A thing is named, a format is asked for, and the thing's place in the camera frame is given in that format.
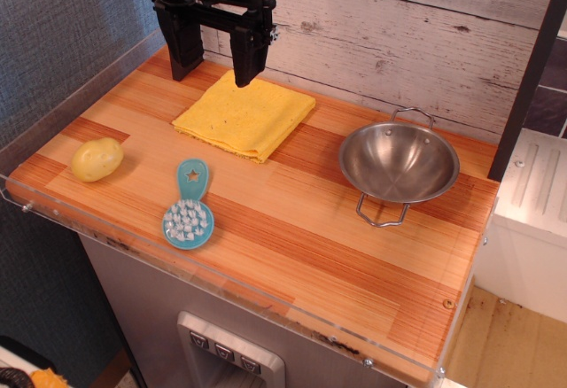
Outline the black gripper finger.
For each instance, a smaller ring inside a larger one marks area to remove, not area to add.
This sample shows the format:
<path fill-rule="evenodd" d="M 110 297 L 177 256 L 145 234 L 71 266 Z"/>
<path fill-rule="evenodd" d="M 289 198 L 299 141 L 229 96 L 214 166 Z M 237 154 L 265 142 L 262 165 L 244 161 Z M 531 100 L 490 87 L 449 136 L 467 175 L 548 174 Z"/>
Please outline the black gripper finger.
<path fill-rule="evenodd" d="M 239 88 L 247 86 L 265 69 L 271 32 L 237 26 L 230 33 L 230 48 L 235 82 Z"/>
<path fill-rule="evenodd" d="M 204 60 L 200 25 L 183 16 L 178 9 L 164 4 L 155 4 L 154 10 L 167 43 L 172 77 L 182 81 Z"/>

